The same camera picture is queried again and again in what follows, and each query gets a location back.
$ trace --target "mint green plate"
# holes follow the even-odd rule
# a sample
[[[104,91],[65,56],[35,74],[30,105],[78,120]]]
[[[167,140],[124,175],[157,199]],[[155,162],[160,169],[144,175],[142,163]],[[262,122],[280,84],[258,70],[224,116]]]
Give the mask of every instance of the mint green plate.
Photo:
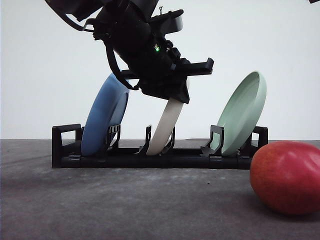
[[[223,156],[232,156],[246,142],[261,116],[267,84],[260,72],[250,73],[237,87],[217,123],[224,127]],[[210,147],[216,150],[220,136],[215,133]]]

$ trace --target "white wall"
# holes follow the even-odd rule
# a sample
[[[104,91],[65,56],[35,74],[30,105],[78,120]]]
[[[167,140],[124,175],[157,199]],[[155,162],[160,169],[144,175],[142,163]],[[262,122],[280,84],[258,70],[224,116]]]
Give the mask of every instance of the white wall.
[[[191,101],[176,125],[177,138],[207,138],[238,84],[259,70],[268,95],[258,124],[269,127],[270,138],[320,140],[320,2],[161,5],[165,12],[184,9],[183,30],[167,36],[182,55],[194,63],[215,60],[211,76],[190,78]],[[1,1],[2,139],[50,139],[53,125],[84,125],[110,72],[103,43],[69,27],[44,0]],[[122,138],[144,138],[145,126],[155,129],[165,104],[131,92]]]

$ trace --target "dish rack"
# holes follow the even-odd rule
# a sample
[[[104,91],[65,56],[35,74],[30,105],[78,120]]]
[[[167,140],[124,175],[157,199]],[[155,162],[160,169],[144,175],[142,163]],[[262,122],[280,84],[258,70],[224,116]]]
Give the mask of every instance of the dish rack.
[[[252,134],[233,156],[223,156],[224,128],[212,125],[210,139],[199,148],[174,148],[175,131],[161,154],[147,156],[151,141],[149,125],[145,130],[145,144],[140,147],[119,147],[121,125],[110,126],[104,147],[93,156],[81,155],[81,141],[85,127],[80,124],[52,127],[52,168],[161,168],[161,169],[240,169],[249,170],[252,157],[258,149],[268,144],[268,128],[256,126],[252,133],[258,134],[258,143],[252,143]],[[75,131],[75,140],[63,145],[62,133]],[[216,149],[210,148],[214,134],[219,135]]]

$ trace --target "gray floor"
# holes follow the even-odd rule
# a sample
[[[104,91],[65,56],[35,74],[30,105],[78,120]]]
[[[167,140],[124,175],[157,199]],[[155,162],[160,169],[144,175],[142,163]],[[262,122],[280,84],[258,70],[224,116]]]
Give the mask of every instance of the gray floor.
[[[318,240],[320,213],[287,217],[270,211],[252,191],[247,170],[51,169],[51,141],[2,140],[1,236]]]

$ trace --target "apple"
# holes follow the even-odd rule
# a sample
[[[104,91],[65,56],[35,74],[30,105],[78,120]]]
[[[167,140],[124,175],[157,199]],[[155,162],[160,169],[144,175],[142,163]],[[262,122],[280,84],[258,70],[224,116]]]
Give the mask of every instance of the apple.
[[[262,202],[276,212],[320,211],[320,149],[296,141],[265,145],[252,158],[250,183]]]

